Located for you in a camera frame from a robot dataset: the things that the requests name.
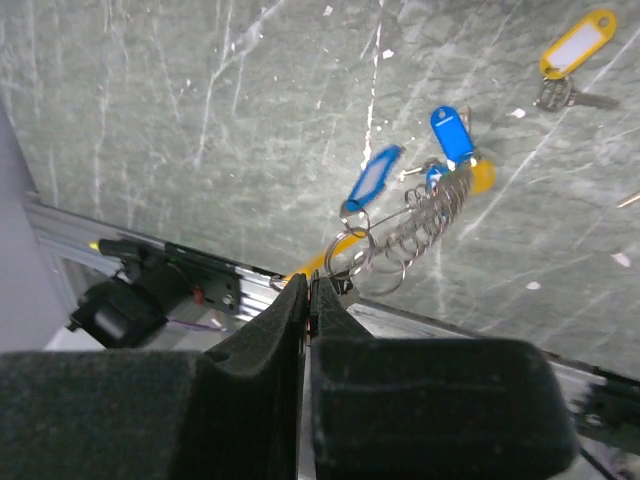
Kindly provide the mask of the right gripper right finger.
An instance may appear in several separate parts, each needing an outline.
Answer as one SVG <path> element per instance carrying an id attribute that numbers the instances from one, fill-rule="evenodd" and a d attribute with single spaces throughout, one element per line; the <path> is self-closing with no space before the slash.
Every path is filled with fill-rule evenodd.
<path id="1" fill-rule="evenodd" d="M 310 322 L 318 478 L 549 479 L 573 463 L 573 422 L 533 345 L 378 338 L 324 278 Z"/>

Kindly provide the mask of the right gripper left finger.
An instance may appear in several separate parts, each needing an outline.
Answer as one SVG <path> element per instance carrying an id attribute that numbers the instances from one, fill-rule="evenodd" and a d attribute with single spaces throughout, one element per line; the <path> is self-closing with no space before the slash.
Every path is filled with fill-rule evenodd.
<path id="1" fill-rule="evenodd" d="M 211 349 L 1 358 L 5 479 L 293 479 L 306 280 Z"/>

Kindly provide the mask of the yellow keyring with keys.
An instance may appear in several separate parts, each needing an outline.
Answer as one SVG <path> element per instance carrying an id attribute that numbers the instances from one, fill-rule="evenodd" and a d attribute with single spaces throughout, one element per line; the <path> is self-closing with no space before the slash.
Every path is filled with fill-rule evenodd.
<path id="1" fill-rule="evenodd" d="M 398 276 L 396 284 L 371 294 L 392 293 L 406 278 L 409 267 L 444 235 L 468 197 L 494 185 L 495 166 L 478 150 L 457 161 L 432 157 L 400 173 L 400 181 L 411 175 L 421 175 L 424 180 L 404 191 L 399 210 L 373 222 L 370 205 L 385 191 L 386 181 L 404 152 L 400 145 L 389 145 L 368 161 L 340 206 L 343 230 L 323 253 L 293 274 L 310 277 L 322 269 L 339 280 L 352 280 L 362 271 Z M 270 286 L 283 290 L 293 274 L 273 276 Z"/>

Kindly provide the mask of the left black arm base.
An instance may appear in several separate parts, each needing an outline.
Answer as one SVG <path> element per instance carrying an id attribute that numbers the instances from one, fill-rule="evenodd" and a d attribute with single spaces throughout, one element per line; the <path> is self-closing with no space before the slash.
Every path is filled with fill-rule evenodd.
<path id="1" fill-rule="evenodd" d="M 186 301 L 226 314 L 240 311 L 240 275 L 220 257 L 131 239 L 100 239 L 90 247 L 121 266 L 81 294 L 66 328 L 86 332 L 107 349 L 143 346 Z"/>

